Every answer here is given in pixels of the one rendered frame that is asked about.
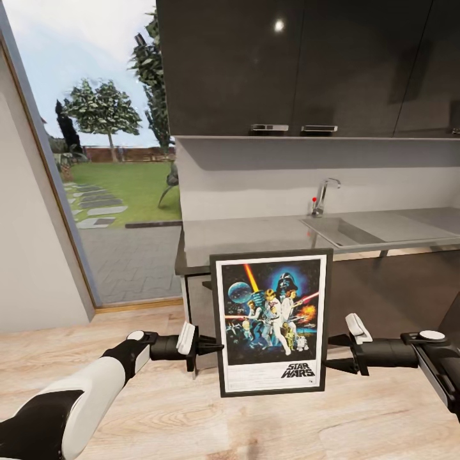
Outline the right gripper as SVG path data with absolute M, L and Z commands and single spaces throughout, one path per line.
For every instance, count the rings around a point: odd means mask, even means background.
M 334 335 L 328 338 L 329 345 L 350 347 L 353 358 L 337 358 L 333 360 L 322 360 L 321 363 L 335 370 L 350 372 L 369 376 L 368 367 L 397 367 L 394 352 L 386 338 L 372 338 L 371 341 L 363 341 L 357 344 L 354 335 Z

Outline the poster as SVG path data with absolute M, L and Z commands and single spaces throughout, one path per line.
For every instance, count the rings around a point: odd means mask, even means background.
M 333 256 L 210 254 L 221 398 L 325 391 Z

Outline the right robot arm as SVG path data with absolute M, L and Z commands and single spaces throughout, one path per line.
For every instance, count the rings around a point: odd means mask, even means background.
M 372 338 L 356 314 L 346 318 L 350 330 L 328 338 L 329 345 L 350 347 L 353 358 L 322 360 L 335 370 L 369 376 L 368 367 L 418 365 L 436 393 L 460 423 L 460 351 L 444 333 L 421 331 L 402 333 L 400 339 Z

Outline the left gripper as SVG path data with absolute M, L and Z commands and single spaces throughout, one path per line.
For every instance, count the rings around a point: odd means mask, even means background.
M 192 339 L 192 345 L 191 345 L 189 354 L 183 355 L 178 352 L 178 348 L 177 348 L 178 338 L 179 338 L 179 335 L 168 336 L 166 346 L 165 346 L 165 359 L 166 360 L 186 360 L 188 372 L 194 371 L 197 354 L 201 356 L 201 355 L 205 355 L 208 353 L 220 351 L 225 348 L 224 344 L 216 344 L 215 337 L 207 337 L 205 335 L 199 335 L 198 326 L 195 326 L 194 336 Z

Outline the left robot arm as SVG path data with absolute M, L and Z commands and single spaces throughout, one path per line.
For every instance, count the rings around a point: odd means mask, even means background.
M 215 337 L 183 324 L 179 335 L 132 332 L 78 372 L 27 400 L 0 423 L 0 460 L 74 460 L 86 448 L 115 398 L 151 359 L 186 360 L 193 372 L 196 355 L 224 349 Z

